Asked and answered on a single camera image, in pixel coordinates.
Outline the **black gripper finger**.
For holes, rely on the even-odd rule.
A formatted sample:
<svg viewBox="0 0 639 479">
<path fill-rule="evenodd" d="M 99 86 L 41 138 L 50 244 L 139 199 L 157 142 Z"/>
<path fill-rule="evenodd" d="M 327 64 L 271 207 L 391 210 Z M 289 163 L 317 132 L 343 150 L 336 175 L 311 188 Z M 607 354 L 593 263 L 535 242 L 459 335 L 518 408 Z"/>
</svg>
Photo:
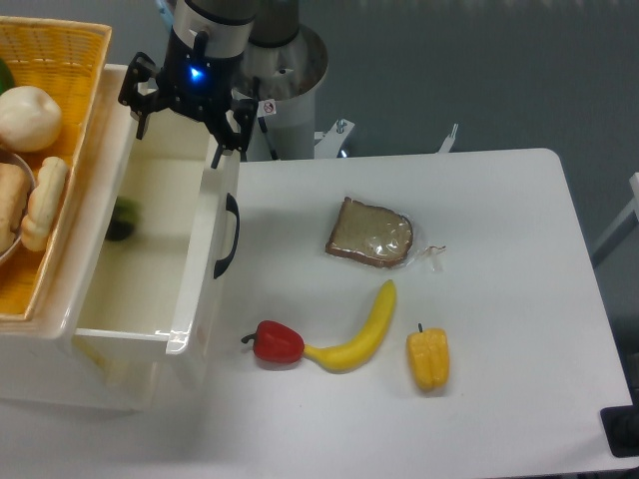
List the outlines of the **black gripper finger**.
<svg viewBox="0 0 639 479">
<path fill-rule="evenodd" d="M 149 117 L 168 108 L 168 97 L 159 82 L 161 70 L 145 53 L 138 52 L 125 73 L 118 101 L 129 107 L 131 116 L 137 121 L 136 138 L 146 135 Z"/>
<path fill-rule="evenodd" d="M 232 99 L 230 105 L 207 114 L 207 129 L 217 142 L 211 161 L 215 170 L 222 156 L 239 152 L 243 158 L 248 150 L 257 117 L 257 101 Z"/>
</svg>

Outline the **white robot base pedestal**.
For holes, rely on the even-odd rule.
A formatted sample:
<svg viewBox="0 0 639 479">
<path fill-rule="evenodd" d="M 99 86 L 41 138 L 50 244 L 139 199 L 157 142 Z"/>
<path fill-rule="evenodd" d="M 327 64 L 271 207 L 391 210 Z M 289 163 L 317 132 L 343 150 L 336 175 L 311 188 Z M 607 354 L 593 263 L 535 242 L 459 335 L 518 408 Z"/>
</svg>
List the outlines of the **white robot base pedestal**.
<svg viewBox="0 0 639 479">
<path fill-rule="evenodd" d="M 327 64 L 323 40 L 305 25 L 286 45 L 247 45 L 233 96 L 258 101 L 248 161 L 315 156 L 316 94 Z"/>
</svg>

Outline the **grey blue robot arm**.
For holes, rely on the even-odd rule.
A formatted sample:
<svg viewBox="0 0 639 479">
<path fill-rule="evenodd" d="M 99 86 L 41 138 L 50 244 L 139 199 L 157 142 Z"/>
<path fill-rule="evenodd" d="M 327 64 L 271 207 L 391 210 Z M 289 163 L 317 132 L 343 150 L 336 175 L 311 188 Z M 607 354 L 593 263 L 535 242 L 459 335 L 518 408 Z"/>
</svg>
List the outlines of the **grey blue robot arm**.
<svg viewBox="0 0 639 479">
<path fill-rule="evenodd" d="M 137 53 L 128 66 L 119 103 L 137 120 L 144 138 L 149 116 L 169 109 L 202 123 L 218 143 L 212 167 L 222 155 L 242 156 L 258 114 L 258 82 L 245 99 L 235 99 L 248 45 L 277 48 L 299 32 L 297 1 L 177 1 L 164 64 Z"/>
</svg>

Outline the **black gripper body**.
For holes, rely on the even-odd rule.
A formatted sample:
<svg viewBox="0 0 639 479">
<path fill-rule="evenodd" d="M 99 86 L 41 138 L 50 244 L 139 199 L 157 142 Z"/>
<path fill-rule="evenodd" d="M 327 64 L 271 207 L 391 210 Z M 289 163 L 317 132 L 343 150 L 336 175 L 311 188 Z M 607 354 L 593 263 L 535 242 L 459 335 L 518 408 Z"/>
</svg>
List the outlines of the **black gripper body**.
<svg viewBox="0 0 639 479">
<path fill-rule="evenodd" d="M 245 102 L 232 95 L 245 50 L 243 27 L 174 27 L 158 74 L 158 108 L 206 125 L 241 122 Z"/>
</svg>

